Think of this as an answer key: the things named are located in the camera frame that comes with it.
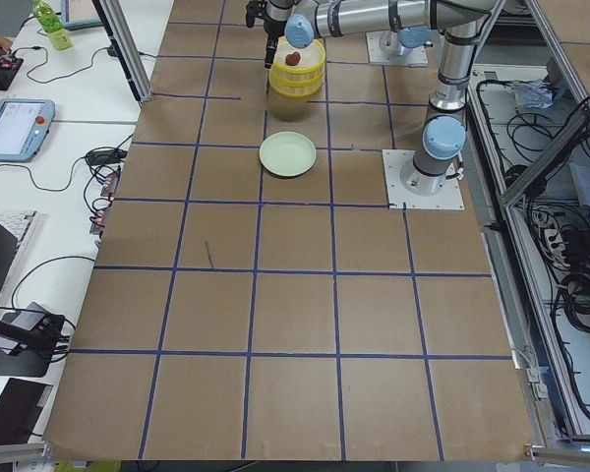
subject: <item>cardboard table surface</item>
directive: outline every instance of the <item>cardboard table surface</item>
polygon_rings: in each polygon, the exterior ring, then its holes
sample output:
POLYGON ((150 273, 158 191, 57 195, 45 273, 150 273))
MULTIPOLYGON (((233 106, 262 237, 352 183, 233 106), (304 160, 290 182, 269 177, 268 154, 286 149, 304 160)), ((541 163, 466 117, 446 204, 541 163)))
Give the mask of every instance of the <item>cardboard table surface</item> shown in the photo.
POLYGON ((533 432, 469 194, 464 211, 386 205, 381 149, 415 147, 436 68, 328 40, 323 88, 285 99, 245 3, 173 6, 53 457, 522 459, 533 432), (284 130, 318 150, 297 178, 258 159, 284 130))

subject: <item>white table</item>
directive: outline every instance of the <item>white table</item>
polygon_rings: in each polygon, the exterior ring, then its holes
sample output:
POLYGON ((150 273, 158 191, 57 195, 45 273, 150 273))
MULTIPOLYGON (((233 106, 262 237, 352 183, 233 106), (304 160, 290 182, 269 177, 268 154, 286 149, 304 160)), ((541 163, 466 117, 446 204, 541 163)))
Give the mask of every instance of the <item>white table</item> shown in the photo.
MULTIPOLYGON (((63 187, 68 181, 72 163, 78 157, 91 148, 119 145, 133 132, 133 128, 133 125, 54 123, 29 168, 39 185, 63 187)), ((67 191, 48 193, 35 189, 24 169, 0 169, 0 211, 35 209, 41 213, 26 253, 7 281, 1 297, 3 300, 4 295, 6 300, 9 299, 17 282, 39 263, 66 255, 95 258, 96 238, 89 234, 89 211, 83 200, 83 188, 89 177, 87 166, 80 162, 67 191)), ((99 193, 100 186, 92 184, 88 199, 93 200, 99 193)), ((37 302, 76 323, 88 288, 91 267, 92 263, 85 260, 65 260, 44 266, 22 285, 17 297, 18 306, 25 307, 30 302, 37 302)), ((62 362, 51 364, 45 377, 30 379, 55 386, 35 427, 36 433, 43 432, 48 421, 63 365, 62 362)), ((0 377, 0 393, 7 380, 8 377, 0 377)))
MULTIPOLYGON (((172 0, 121 0, 120 3, 138 49, 156 55, 172 0)), ((104 28, 96 27, 71 31, 74 47, 57 51, 47 37, 37 33, 39 30, 38 22, 30 20, 14 41, 13 50, 32 46, 43 46, 48 50, 48 63, 31 74, 40 81, 68 75, 88 66, 94 51, 110 45, 104 28)), ((38 84, 27 77, 28 71, 44 61, 43 50, 20 50, 17 56, 25 62, 9 89, 0 91, 0 99, 50 99, 55 102, 57 121, 133 124, 138 121, 140 106, 133 98, 120 61, 106 51, 95 55, 92 68, 50 84, 38 84)), ((143 56, 149 77, 154 62, 153 58, 143 56)))
MULTIPOLYGON (((59 0, 49 0, 56 11, 59 0)), ((173 0, 121 0, 123 11, 139 50, 156 55, 163 38, 173 0)), ((48 64, 33 72, 39 80, 69 74, 89 64, 91 54, 107 47, 109 39, 103 28, 72 32, 74 47, 56 51, 46 37, 38 34, 35 20, 26 24, 16 40, 14 49, 43 45, 49 54, 48 64)), ((48 85, 36 84, 26 73, 44 59, 43 51, 22 50, 18 56, 24 66, 5 97, 43 98, 55 102, 56 115, 50 134, 39 154, 26 164, 42 187, 58 188, 68 181, 73 162, 88 150, 101 146, 117 146, 135 128, 140 107, 133 95, 118 59, 105 51, 96 54, 93 68, 48 85)), ((154 59, 144 58, 150 75, 154 59)), ((89 210, 83 200, 83 189, 90 177, 87 166, 79 163, 71 187, 62 193, 37 190, 24 169, 0 169, 0 211, 5 209, 34 209, 41 213, 39 224, 10 275, 4 295, 10 296, 17 282, 33 267, 49 259, 80 255, 95 258, 95 236, 89 234, 89 210)), ((91 202, 100 192, 93 184, 88 191, 91 202)), ((41 268, 18 292, 17 303, 25 307, 36 302, 53 313, 65 315, 76 323, 89 283, 92 263, 85 260, 65 260, 41 268)), ((63 371, 63 363, 51 364, 43 378, 34 382, 52 384, 53 390, 34 428, 41 434, 46 426, 52 403, 63 371)), ((0 393, 8 377, 0 377, 0 393)))

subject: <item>green dish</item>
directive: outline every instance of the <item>green dish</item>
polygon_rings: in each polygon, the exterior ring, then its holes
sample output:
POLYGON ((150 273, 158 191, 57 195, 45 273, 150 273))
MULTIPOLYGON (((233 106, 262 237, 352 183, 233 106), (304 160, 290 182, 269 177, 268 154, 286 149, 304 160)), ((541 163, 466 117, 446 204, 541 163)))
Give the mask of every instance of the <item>green dish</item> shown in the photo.
POLYGON ((260 162, 280 177, 295 177, 309 170, 317 151, 311 140, 299 133, 282 131, 266 138, 260 146, 260 162))

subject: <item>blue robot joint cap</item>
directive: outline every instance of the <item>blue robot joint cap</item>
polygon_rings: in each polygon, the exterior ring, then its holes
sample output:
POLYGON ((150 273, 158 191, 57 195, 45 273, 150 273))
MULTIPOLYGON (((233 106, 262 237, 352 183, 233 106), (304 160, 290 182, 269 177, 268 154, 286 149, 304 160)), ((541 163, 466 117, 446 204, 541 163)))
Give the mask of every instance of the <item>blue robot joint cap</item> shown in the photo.
POLYGON ((453 160, 465 144, 465 128, 450 116, 439 116, 428 123, 422 140, 432 158, 453 160))

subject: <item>plastic bottle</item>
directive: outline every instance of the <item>plastic bottle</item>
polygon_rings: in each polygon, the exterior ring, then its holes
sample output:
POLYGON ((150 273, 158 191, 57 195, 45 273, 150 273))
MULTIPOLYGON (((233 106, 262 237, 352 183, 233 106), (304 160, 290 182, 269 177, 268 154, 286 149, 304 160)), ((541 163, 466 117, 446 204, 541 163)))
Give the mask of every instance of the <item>plastic bottle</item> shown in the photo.
POLYGON ((41 0, 32 0, 32 14, 39 21, 55 49, 61 51, 72 47, 72 39, 50 5, 41 0))

